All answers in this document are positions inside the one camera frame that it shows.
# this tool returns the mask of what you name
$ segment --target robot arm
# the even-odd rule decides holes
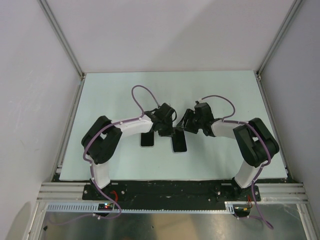
[[[254,140],[255,134],[245,124],[224,122],[214,118],[210,106],[206,102],[196,102],[194,110],[187,109],[177,127],[190,133],[198,133],[202,129],[206,136],[227,137],[235,139],[244,159],[239,172],[232,179],[232,185],[237,192],[248,188],[260,167],[267,160],[267,153],[259,140]],[[257,131],[265,143],[271,158],[279,152],[279,145],[259,118],[247,122]]]
[[[173,134],[172,115],[175,110],[168,104],[163,103],[153,111],[146,111],[143,117],[133,121],[118,121],[116,125],[107,128],[98,136],[87,151],[92,160],[92,171],[95,182],[100,189],[110,183],[109,159],[113,156],[120,139],[125,137],[158,132],[160,136],[171,136]],[[81,144],[86,148],[94,136],[104,127],[114,123],[106,116],[100,116],[83,137]]]

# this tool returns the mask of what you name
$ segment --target white table surface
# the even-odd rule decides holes
[[[253,71],[184,71],[88,73],[63,160],[60,180],[88,180],[89,164],[82,159],[81,140],[100,116],[111,120],[137,117],[141,114],[131,97],[134,85],[148,87],[158,102],[169,103],[182,118],[187,108],[207,95],[222,95],[236,108],[232,120],[259,117],[272,131],[271,124]],[[156,107],[152,97],[142,88],[135,95],[143,108]],[[213,116],[221,118],[232,112],[222,99],[210,98]],[[185,133],[187,152],[173,153],[171,139],[155,134],[154,147],[141,148],[140,135],[121,139],[110,162],[112,180],[217,180],[231,179],[243,162],[238,144],[226,137]],[[260,178],[286,178],[278,153],[261,173]]]

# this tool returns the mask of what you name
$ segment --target gray wall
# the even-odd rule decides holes
[[[0,240],[19,240],[79,79],[36,0],[0,1],[0,29]]]
[[[144,72],[256,69],[293,1],[48,3],[84,72]]]
[[[289,169],[320,224],[320,1],[306,0],[262,73]]]

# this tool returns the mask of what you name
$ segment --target cable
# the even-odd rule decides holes
[[[115,195],[115,199],[114,199],[114,200],[115,200],[116,202],[118,202],[118,194],[117,194],[117,192],[116,192],[115,190],[113,190],[113,191],[111,191],[110,193]]]
[[[175,113],[175,117],[174,117],[174,119],[172,120],[172,122],[174,122],[175,120],[177,120],[177,117],[178,117],[176,110],[174,110],[174,113]]]
[[[89,141],[89,143],[88,143],[87,146],[85,147],[84,152],[83,152],[83,155],[82,155],[83,159],[84,159],[85,161],[87,161],[87,162],[90,163],[91,179],[92,179],[92,182],[93,182],[94,186],[96,187],[96,189],[99,191],[99,193],[100,193],[102,196],[104,196],[106,199],[108,199],[108,200],[111,201],[113,204],[115,204],[115,205],[117,206],[117,208],[119,209],[119,213],[118,213],[117,215],[115,215],[115,216],[108,216],[108,217],[101,217],[101,218],[103,218],[103,219],[115,219],[115,218],[119,217],[119,216],[121,215],[121,213],[122,213],[122,209],[121,209],[120,205],[119,205],[116,201],[114,201],[112,198],[110,198],[109,196],[107,196],[107,195],[99,188],[99,186],[98,186],[98,184],[97,184],[97,182],[96,182],[96,180],[95,180],[95,174],[94,174],[94,169],[93,169],[93,161],[92,161],[91,159],[88,159],[88,158],[86,157],[86,154],[88,153],[88,150],[89,150],[89,148],[91,147],[91,145],[93,144],[93,142],[94,142],[94,141],[97,139],[97,137],[99,137],[99,136],[101,135],[101,133],[104,132],[106,129],[108,129],[108,128],[114,126],[114,125],[124,124],[124,123],[129,123],[129,122],[133,122],[133,121],[139,120],[139,119],[141,119],[141,118],[145,115],[144,109],[143,109],[142,106],[139,104],[139,102],[137,101],[137,99],[136,99],[136,97],[135,97],[135,95],[134,95],[134,89],[135,89],[135,88],[138,88],[138,87],[147,90],[147,91],[151,94],[151,96],[153,97],[153,99],[154,99],[154,101],[156,102],[157,106],[158,106],[158,107],[160,106],[159,103],[158,103],[158,101],[157,101],[157,99],[156,99],[156,97],[154,96],[154,94],[153,94],[147,87],[142,86],[142,85],[135,85],[135,86],[131,89],[131,95],[132,95],[132,98],[133,98],[134,102],[138,105],[138,107],[139,107],[140,110],[141,110],[141,116],[139,116],[139,117],[134,117],[134,118],[130,118],[130,119],[126,119],[126,120],[122,120],[122,121],[117,121],[117,122],[111,123],[111,124],[103,127],[103,128],[100,129],[100,130],[93,136],[93,138]]]
[[[154,108],[154,109],[152,109],[152,110],[149,111],[149,112],[153,113],[153,112],[155,112],[156,110],[158,110],[158,108]]]
[[[151,96],[153,97],[153,100],[155,101],[156,105],[157,105],[158,107],[160,107],[160,104],[158,103],[156,97],[154,96],[154,94],[153,94],[147,87],[142,86],[142,85],[135,85],[135,86],[133,86],[133,88],[131,89],[131,95],[132,95],[133,101],[138,105],[138,107],[141,109],[142,112],[144,112],[144,109],[143,109],[142,106],[138,103],[138,101],[137,101],[137,99],[136,99],[136,97],[135,97],[135,95],[134,95],[134,89],[135,89],[135,88],[143,88],[143,89],[147,90],[147,91],[151,94]]]
[[[209,95],[209,96],[205,96],[205,97],[201,98],[201,100],[205,100],[208,98],[220,98],[220,99],[226,100],[232,106],[233,113],[231,113],[230,115],[224,116],[222,118],[222,121],[224,121],[225,119],[231,118],[233,115],[235,115],[235,113],[236,113],[235,105],[228,98],[226,98],[224,96],[220,96],[220,95]]]
[[[255,195],[255,190],[254,190],[255,182],[256,182],[256,180],[258,179],[259,175],[261,174],[263,168],[264,168],[265,166],[268,166],[268,165],[271,163],[270,152],[269,152],[269,150],[268,150],[265,142],[263,141],[263,139],[260,137],[260,135],[257,133],[257,131],[256,131],[250,124],[248,124],[247,122],[244,122],[244,121],[225,120],[225,119],[227,119],[227,118],[232,117],[232,116],[235,115],[235,113],[236,113],[236,108],[235,108],[234,104],[233,104],[229,99],[227,99],[227,98],[224,97],[224,96],[220,96],[220,95],[209,95],[209,96],[205,96],[205,97],[201,98],[201,100],[204,100],[204,99],[207,99],[207,98],[213,98],[213,97],[226,100],[228,103],[230,103],[230,105],[231,105],[232,108],[233,108],[233,113],[230,114],[230,115],[227,115],[227,116],[223,117],[223,118],[222,118],[222,122],[223,122],[223,123],[243,124],[243,125],[246,125],[248,128],[250,128],[250,130],[251,130],[251,131],[255,134],[255,136],[258,138],[258,140],[259,140],[259,142],[261,143],[264,151],[266,152],[267,162],[266,162],[266,163],[263,163],[263,164],[261,165],[260,169],[258,170],[257,174],[254,176],[254,178],[253,178],[253,180],[252,180],[252,183],[251,183],[251,192],[252,192],[253,201],[254,201],[254,204],[255,204],[256,209],[257,209],[257,211],[258,211],[258,213],[259,213],[260,216],[249,216],[249,218],[262,220],[269,229],[273,230],[273,229],[274,229],[274,226],[265,219],[264,215],[262,214],[262,212],[261,212],[261,210],[260,210],[260,208],[259,208],[259,206],[258,206],[258,203],[257,203],[257,200],[256,200],[256,195]]]
[[[68,220],[68,221],[65,221],[65,222],[61,222],[61,223],[53,222],[53,221],[51,221],[50,217],[48,217],[48,222],[50,224],[52,224],[52,225],[55,225],[55,226],[63,226],[63,225],[71,224],[71,223],[73,223],[73,222],[75,222],[75,221],[77,221],[79,219],[82,219],[82,218],[85,218],[85,217],[89,217],[89,216],[93,216],[94,217],[95,215],[92,214],[92,213],[87,213],[87,214],[80,215],[80,216],[75,217],[75,218],[73,218],[71,220]]]
[[[248,209],[252,209],[252,208],[253,208],[253,205],[252,205],[252,202],[251,202],[250,195],[248,194]]]
[[[258,206],[258,203],[257,203],[257,200],[256,200],[256,195],[255,195],[255,190],[254,190],[254,186],[255,186],[255,182],[256,180],[258,179],[260,173],[262,172],[263,168],[265,166],[268,166],[270,163],[271,163],[271,156],[270,156],[270,153],[268,151],[268,148],[265,144],[265,142],[263,141],[263,139],[259,136],[259,134],[257,133],[257,131],[250,125],[248,124],[247,122],[244,122],[244,121],[234,121],[234,120],[224,120],[223,122],[225,123],[231,123],[231,124],[244,124],[246,125],[248,128],[250,128],[250,130],[254,133],[254,135],[258,138],[259,142],[261,143],[263,149],[265,150],[266,152],[266,155],[267,155],[267,163],[263,163],[259,169],[259,171],[257,172],[257,174],[254,176],[253,180],[252,180],[252,183],[251,183],[251,192],[252,192],[252,197],[253,197],[253,201],[254,201],[254,204],[255,204],[255,207],[259,213],[260,216],[249,216],[249,218],[252,218],[252,219],[259,219],[259,220],[262,220],[266,226],[273,230],[274,229],[274,226],[272,226],[272,224],[270,222],[268,222],[264,215],[262,214],[261,210],[260,210],[260,207]]]

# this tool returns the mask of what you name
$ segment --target metal floor plate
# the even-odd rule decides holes
[[[55,226],[48,217],[61,223],[82,215],[75,212],[47,212],[40,240],[306,240],[297,205],[260,205],[268,229],[256,219],[237,220],[231,214],[125,213],[113,220],[85,217],[73,223]],[[257,215],[253,207],[252,215]]]

